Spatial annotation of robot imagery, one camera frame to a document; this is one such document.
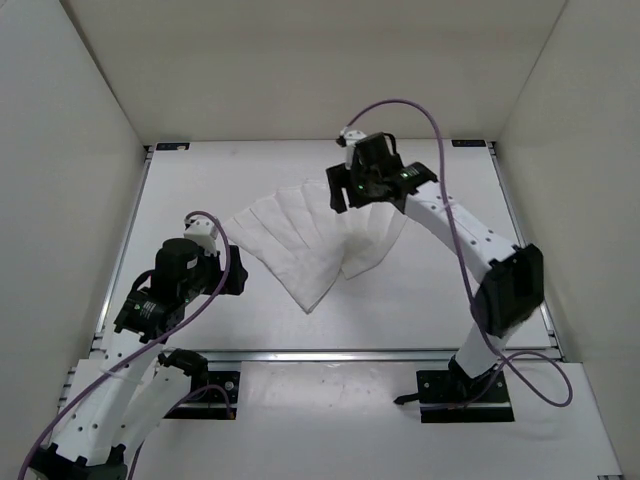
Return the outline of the white pleated skirt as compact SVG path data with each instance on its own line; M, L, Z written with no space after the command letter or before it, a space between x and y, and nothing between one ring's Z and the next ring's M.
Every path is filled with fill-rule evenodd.
M256 200L223 227L309 314L340 275L349 280L378 266L405 223L386 203L338 214L329 206L328 185L306 181Z

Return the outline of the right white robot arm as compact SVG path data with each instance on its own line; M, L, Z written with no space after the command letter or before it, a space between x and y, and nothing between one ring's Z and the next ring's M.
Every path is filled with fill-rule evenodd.
M461 256L464 274L477 282L470 301L474 325L448 366L452 395L473 399L510 337L544 299L542 252L494 233L444 193L422 163L403 164L393 135L350 130L336 142L346 150L344 163L326 171L336 213L389 203Z

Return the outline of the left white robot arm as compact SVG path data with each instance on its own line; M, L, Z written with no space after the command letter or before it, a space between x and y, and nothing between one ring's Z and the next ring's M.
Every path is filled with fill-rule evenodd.
M133 282L114 322L98 377L44 429L18 476L41 479L126 479L146 436L187 397L208 389L200 354L163 347L191 321L198 297L240 295L248 278L238 246L217 250L209 234L163 242L154 267Z

